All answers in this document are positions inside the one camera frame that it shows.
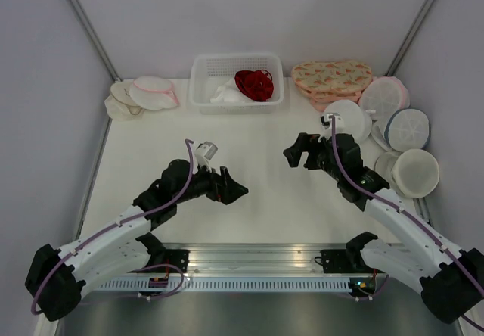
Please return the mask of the white blue-trimmed laundry bag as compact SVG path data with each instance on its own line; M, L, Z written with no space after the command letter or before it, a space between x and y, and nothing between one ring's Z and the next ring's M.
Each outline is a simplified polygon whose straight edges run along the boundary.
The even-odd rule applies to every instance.
M337 114L343 128L337 125L337 133L351 134L357 144L363 143L371 133L372 121L369 114L350 100L335 101L327 106L323 115Z

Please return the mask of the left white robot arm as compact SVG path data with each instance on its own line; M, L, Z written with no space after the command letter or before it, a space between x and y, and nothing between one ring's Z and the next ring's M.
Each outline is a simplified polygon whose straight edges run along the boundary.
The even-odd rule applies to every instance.
M111 224L87 238L59 248L46 244L36 251L25 281L33 297L32 314L57 321L119 275L179 271L154 229L173 218L177 206L186 201L205 197L229 205L248 192L224 166L214 170L186 160L172 161Z

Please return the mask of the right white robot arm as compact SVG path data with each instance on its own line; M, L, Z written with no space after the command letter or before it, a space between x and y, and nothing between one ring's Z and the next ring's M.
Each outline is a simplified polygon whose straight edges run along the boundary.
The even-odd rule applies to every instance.
M332 138L300 133L283 152L289 166L322 170L332 177L341 195L361 212L378 221L408 250L392 248L370 232L346 245L346 265L355 272L380 270L420 295L427 309L451 324L483 300L483 255L463 250L412 214L389 183L364 165L360 147L350 134Z

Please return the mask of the floral bra case stack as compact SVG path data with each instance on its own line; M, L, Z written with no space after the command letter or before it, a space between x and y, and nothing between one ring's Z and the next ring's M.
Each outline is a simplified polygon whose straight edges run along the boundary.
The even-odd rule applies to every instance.
M323 112L336 101L358 103L363 91L373 82L372 69L356 60L306 61L297 64L291 77L299 93L311 106Z

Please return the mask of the red bra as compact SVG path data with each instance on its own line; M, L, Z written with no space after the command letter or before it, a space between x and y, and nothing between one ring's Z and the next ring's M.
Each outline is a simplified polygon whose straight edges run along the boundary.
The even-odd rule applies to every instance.
M265 69L240 70L236 72L234 79L239 90L252 101L266 102L273 95L273 78Z

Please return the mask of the white bra in basket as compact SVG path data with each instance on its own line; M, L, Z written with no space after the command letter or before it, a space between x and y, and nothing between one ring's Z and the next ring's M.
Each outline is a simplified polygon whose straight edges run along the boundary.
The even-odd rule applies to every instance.
M232 78L223 85L220 85L215 94L211 97L212 104L218 103L250 103L252 102L245 94L243 94Z

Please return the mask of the pink-trimmed round laundry bag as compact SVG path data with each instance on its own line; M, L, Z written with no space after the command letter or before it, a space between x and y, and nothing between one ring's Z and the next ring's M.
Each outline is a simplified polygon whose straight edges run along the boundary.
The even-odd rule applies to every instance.
M382 76L374 79L362 92L358 105L376 121L408 108L410 97L399 79L394 76Z

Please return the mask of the blue-trimmed round laundry bag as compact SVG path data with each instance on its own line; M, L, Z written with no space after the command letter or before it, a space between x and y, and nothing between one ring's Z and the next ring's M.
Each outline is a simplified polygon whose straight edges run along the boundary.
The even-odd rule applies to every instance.
M371 135L385 151L424 149L430 140L430 121L423 111L405 108L376 121Z

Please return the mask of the beige round laundry bag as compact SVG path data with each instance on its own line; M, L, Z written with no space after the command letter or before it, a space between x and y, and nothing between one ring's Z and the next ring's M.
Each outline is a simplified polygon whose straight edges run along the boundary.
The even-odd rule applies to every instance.
M429 152L410 149L381 154L374 170L406 198L424 198L439 184L439 164Z

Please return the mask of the pink-trimmed empty laundry bag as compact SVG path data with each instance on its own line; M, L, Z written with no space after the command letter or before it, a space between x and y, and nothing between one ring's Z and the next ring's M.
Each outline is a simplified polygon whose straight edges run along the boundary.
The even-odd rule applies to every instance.
M140 76L129 87L130 98L145 110L169 110L179 106L172 81L158 76Z

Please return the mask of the beige empty laundry bag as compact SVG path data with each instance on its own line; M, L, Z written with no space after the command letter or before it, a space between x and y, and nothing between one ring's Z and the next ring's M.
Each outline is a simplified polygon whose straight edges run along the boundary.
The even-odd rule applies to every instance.
M144 108L138 106L129 95L131 80L115 82L105 99L104 105L108 116L112 120L133 120L144 113Z

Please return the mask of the white plastic basket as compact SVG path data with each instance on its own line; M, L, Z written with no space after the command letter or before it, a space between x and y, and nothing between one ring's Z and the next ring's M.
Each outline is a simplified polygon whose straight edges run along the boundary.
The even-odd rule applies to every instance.
M271 81L271 97L255 101L237 83L239 72L260 71ZM202 54L195 58L188 86L190 104L202 114L269 114L284 101L281 60L268 52Z

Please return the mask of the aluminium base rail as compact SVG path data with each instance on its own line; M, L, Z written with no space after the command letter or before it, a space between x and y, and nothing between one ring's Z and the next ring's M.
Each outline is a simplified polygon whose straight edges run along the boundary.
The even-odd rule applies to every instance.
M324 257L329 250L344 251L345 244L177 244L173 250L188 252L187 272L192 276L366 276L372 269L356 272Z

